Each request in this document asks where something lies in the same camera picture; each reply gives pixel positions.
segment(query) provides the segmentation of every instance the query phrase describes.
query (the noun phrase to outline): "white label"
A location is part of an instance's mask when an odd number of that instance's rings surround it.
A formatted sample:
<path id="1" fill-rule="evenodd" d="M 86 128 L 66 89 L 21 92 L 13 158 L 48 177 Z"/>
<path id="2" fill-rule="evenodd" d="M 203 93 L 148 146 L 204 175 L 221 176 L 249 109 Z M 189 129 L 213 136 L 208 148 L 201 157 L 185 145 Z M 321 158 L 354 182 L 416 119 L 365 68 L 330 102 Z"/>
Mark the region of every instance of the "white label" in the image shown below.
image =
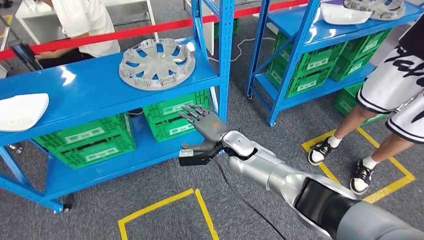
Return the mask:
<path id="1" fill-rule="evenodd" d="M 349 104 L 347 103 L 347 102 L 345 102 L 345 101 L 341 101 L 340 102 L 340 105 L 347 111 L 347 112 L 350 112 L 351 110 L 352 110 L 352 107 L 351 106 L 349 106 Z"/>
<path id="2" fill-rule="evenodd" d="M 81 132 L 81 133 L 78 133 L 78 134 L 75 134 L 75 135 L 67 136 L 67 137 L 65 137 L 65 141 L 66 141 L 67 144 L 71 144 L 71 143 L 75 143 L 75 142 L 81 141 L 83 139 L 94 137 L 94 136 L 104 134 L 104 133 L 105 133 L 105 131 L 103 130 L 103 128 L 97 127 L 97 128 L 85 131 L 85 132 Z"/>
<path id="3" fill-rule="evenodd" d="M 180 127 L 170 129 L 169 135 L 172 136 L 172 135 L 175 135 L 175 134 L 179 134 L 181 132 L 187 131 L 187 130 L 192 129 L 192 128 L 194 128 L 194 126 L 191 123 L 189 123 L 189 124 L 184 125 L 184 126 L 180 126 Z"/>
<path id="4" fill-rule="evenodd" d="M 360 62 L 360 63 L 356 64 L 355 66 L 353 66 L 353 67 L 349 70 L 349 72 L 348 72 L 347 74 L 353 73 L 353 72 L 355 72 L 356 70 L 360 69 L 361 67 L 362 67 L 362 62 Z"/>
<path id="5" fill-rule="evenodd" d="M 322 65 L 327 64 L 328 62 L 329 62 L 329 58 L 327 57 L 327 58 L 321 59 L 321 60 L 319 60 L 319 61 L 309 63 L 309 64 L 307 65 L 306 70 L 313 69 L 313 68 L 317 68 L 317 67 L 319 67 L 319 66 L 322 66 Z"/>
<path id="6" fill-rule="evenodd" d="M 371 42 L 371 43 L 368 43 L 368 45 L 365 46 L 365 48 L 362 50 L 362 52 L 366 52 L 366 51 L 374 48 L 375 46 L 377 46 L 378 43 L 379 43 L 379 40 L 378 39 L 375 40 L 375 41 L 373 41 L 373 42 Z"/>
<path id="7" fill-rule="evenodd" d="M 186 106 L 186 105 L 189 105 L 189 104 L 194 104 L 193 100 L 186 101 L 186 102 L 183 102 L 183 103 L 178 104 L 178 105 L 165 107 L 165 108 L 163 108 L 163 115 L 176 113 L 176 112 L 178 112 L 182 109 L 182 106 Z"/>
<path id="8" fill-rule="evenodd" d="M 286 61 L 288 61 L 288 60 L 289 60 L 289 58 L 290 58 L 290 55 L 289 55 L 286 51 L 282 51 L 282 52 L 280 52 L 280 53 L 279 53 L 279 55 L 280 55 L 283 59 L 285 59 Z"/>
<path id="9" fill-rule="evenodd" d="M 272 70 L 271 76 L 275 78 L 277 83 L 281 84 L 281 76 L 275 70 Z"/>
<path id="10" fill-rule="evenodd" d="M 375 116 L 373 116 L 373 117 L 371 117 L 371 118 L 368 118 L 367 122 L 372 121 L 372 120 L 374 120 L 374 119 L 378 119 L 379 117 L 381 117 L 381 116 L 383 116 L 383 115 L 384 115 L 383 113 L 379 113 L 379 114 L 377 114 L 377 115 L 375 115 Z"/>
<path id="11" fill-rule="evenodd" d="M 302 91 L 304 89 L 308 89 L 308 88 L 313 87 L 315 85 L 317 85 L 317 81 L 316 80 L 315 81 L 311 81 L 310 83 L 307 83 L 307 84 L 300 85 L 297 88 L 297 91 L 296 92 Z"/>
<path id="12" fill-rule="evenodd" d="M 132 137 L 133 133 L 131 132 L 130 118 L 128 117 L 127 114 L 125 114 L 124 116 L 125 116 L 126 130 L 128 131 L 129 136 Z"/>
<path id="13" fill-rule="evenodd" d="M 116 154 L 118 152 L 119 152 L 118 148 L 112 147 L 112 148 L 109 148 L 107 150 L 100 151 L 98 153 L 94 153 L 94 154 L 85 156 L 85 160 L 87 162 L 91 162 L 91 161 L 94 161 L 94 160 L 97 160 L 97 159 L 100 159 L 100 158 L 103 158 L 103 157 L 106 157 L 106 156 L 109 156 L 109 155 L 112 155 L 112 154 Z"/>

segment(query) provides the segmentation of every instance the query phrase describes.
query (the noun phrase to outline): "black sneaker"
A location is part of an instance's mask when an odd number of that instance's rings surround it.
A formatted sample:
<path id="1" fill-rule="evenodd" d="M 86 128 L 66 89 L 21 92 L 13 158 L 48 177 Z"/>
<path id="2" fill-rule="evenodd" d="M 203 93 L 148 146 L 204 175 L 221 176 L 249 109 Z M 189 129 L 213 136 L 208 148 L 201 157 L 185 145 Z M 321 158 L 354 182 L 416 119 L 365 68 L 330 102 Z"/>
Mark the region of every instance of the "black sneaker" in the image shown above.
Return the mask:
<path id="1" fill-rule="evenodd" d="M 356 171 L 350 179 L 349 187 L 356 195 L 362 195 L 371 184 L 371 175 L 374 169 L 364 166 L 363 160 L 358 161 Z"/>
<path id="2" fill-rule="evenodd" d="M 332 147 L 329 144 L 329 138 L 327 137 L 324 141 L 317 143 L 307 155 L 307 161 L 314 165 L 318 166 L 324 159 L 327 157 L 329 153 L 331 153 L 337 147 Z"/>

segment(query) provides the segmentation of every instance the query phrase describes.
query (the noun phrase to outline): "black and white shorts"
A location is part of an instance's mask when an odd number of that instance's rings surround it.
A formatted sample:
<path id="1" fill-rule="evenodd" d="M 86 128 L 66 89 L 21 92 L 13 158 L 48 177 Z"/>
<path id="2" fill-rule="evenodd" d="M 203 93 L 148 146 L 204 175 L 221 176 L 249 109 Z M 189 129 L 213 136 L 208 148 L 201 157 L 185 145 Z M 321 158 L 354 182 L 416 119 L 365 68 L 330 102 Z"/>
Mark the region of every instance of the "black and white shorts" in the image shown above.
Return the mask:
<path id="1" fill-rule="evenodd" d="M 410 142 L 424 144 L 424 60 L 401 46 L 369 74 L 356 96 L 360 106 L 379 114 L 389 113 L 413 97 L 386 126 Z"/>

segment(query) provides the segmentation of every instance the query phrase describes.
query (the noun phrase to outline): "black cable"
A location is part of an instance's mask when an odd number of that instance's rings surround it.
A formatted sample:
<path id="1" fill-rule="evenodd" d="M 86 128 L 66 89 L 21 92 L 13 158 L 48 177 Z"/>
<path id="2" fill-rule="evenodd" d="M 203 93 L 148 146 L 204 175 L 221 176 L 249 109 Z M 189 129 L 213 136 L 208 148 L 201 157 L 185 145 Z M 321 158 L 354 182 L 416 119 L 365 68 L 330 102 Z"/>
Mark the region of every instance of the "black cable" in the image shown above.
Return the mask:
<path id="1" fill-rule="evenodd" d="M 255 211 L 261 218 L 263 218 L 277 233 L 278 235 L 280 235 L 280 237 L 283 240 L 287 240 L 287 238 L 284 237 L 284 235 L 277 229 L 277 227 L 270 221 L 268 220 L 268 218 L 266 218 L 262 213 L 260 213 L 254 206 L 252 206 L 250 203 L 248 203 L 248 201 L 246 201 L 234 188 L 233 186 L 231 186 L 231 184 L 228 182 L 227 176 L 224 173 L 224 169 L 221 166 L 221 164 L 216 161 L 215 159 L 209 158 L 209 160 L 213 161 L 214 163 L 216 163 L 216 165 L 218 166 L 219 170 L 221 171 L 222 177 L 224 178 L 226 184 L 229 186 L 229 188 L 237 195 L 237 197 L 239 197 L 246 205 L 248 205 L 253 211 Z"/>

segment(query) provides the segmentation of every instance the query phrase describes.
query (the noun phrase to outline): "floor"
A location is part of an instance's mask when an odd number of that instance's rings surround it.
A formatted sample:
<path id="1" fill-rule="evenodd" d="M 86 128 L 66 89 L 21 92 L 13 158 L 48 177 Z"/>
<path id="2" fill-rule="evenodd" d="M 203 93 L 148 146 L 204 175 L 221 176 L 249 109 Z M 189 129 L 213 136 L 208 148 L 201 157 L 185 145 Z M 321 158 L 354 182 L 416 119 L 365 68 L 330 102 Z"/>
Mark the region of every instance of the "floor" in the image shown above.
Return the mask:
<path id="1" fill-rule="evenodd" d="M 181 0 L 152 1 L 157 23 L 187 18 L 190 13 L 183 10 Z M 13 8 L 0 9 L 1 15 L 13 14 L 19 4 L 14 1 Z M 16 19 L 12 28 L 19 37 L 31 42 Z M 233 38 L 232 55 L 238 54 L 236 44 L 243 39 L 255 37 L 256 19 L 240 19 L 238 34 Z M 159 34 L 161 38 L 181 38 L 191 34 L 190 28 L 172 30 Z M 396 44 L 395 32 L 391 41 L 372 62 L 378 63 L 385 52 Z M 121 48 L 129 48 L 144 38 L 137 37 L 120 41 Z M 272 50 L 273 42 L 266 40 L 263 53 Z M 306 161 L 302 143 L 337 127 L 343 116 L 333 107 L 337 93 L 309 101 L 281 112 L 276 125 L 266 123 L 266 110 L 257 99 L 249 100 L 244 95 L 248 67 L 253 43 L 245 43 L 241 48 L 243 57 L 231 66 L 230 96 L 228 103 L 228 124 L 240 128 L 247 137 L 272 150 L 291 166 L 314 174 L 324 174 L 316 166 Z M 23 73 L 25 67 L 17 60 L 11 61 L 14 69 L 11 75 Z M 381 143 L 390 133 L 384 120 L 370 123 L 363 129 L 377 142 Z M 47 156 L 28 142 L 23 143 L 24 151 L 14 153 L 31 182 L 43 189 Z M 326 166 L 344 186 L 347 186 L 352 167 L 360 158 L 368 156 L 374 147 L 357 131 L 345 138 L 338 151 L 325 162 Z M 395 158 L 415 176 L 415 180 L 399 190 L 375 202 L 379 207 L 397 215 L 415 228 L 424 231 L 424 148 L 416 145 Z M 259 186 L 233 174 L 224 163 L 229 182 L 253 206 L 267 216 L 289 240 L 316 240 L 312 231 L 304 227 L 280 197 L 267 192 Z M 0 161 L 0 172 L 10 172 Z M 374 176 L 368 195 L 403 177 L 403 173 L 389 161 L 381 163 Z M 242 203 L 228 188 L 214 164 L 206 166 L 180 167 L 176 159 L 133 172 L 122 177 L 95 185 L 76 192 L 75 204 L 68 213 L 54 215 L 33 202 L 0 189 L 0 239 L 4 240 L 118 240 L 121 233 L 118 220 L 160 200 L 183 192 L 187 189 L 200 189 L 201 195 L 213 222 L 217 235 L 222 240 L 277 240 L 279 236 L 257 214 Z M 142 215 L 125 225 L 129 240 L 207 240 L 212 239 L 203 217 L 198 200 L 190 195 L 167 206 Z"/>

